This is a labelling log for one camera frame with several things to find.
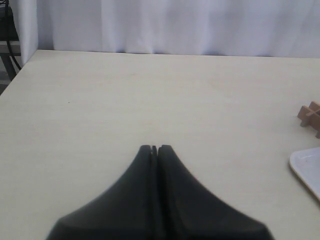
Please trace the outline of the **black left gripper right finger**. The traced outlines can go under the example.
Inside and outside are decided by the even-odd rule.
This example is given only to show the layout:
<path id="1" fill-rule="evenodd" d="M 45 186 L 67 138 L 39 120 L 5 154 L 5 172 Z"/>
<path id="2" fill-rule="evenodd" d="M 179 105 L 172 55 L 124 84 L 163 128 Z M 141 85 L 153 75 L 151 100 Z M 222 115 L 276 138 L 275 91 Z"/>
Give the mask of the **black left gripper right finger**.
<path id="1" fill-rule="evenodd" d="M 205 188 L 170 145 L 158 149 L 157 173 L 170 240 L 272 240 L 267 226 Z"/>

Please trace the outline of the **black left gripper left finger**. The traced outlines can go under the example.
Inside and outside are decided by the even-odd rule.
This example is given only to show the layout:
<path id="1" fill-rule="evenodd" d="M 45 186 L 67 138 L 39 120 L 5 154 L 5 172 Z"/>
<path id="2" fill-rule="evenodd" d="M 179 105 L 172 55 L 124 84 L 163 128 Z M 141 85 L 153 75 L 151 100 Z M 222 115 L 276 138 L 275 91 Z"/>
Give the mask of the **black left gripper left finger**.
<path id="1" fill-rule="evenodd" d="M 160 205 L 153 148 L 142 145 L 105 192 L 60 218 L 49 240 L 158 240 Z"/>

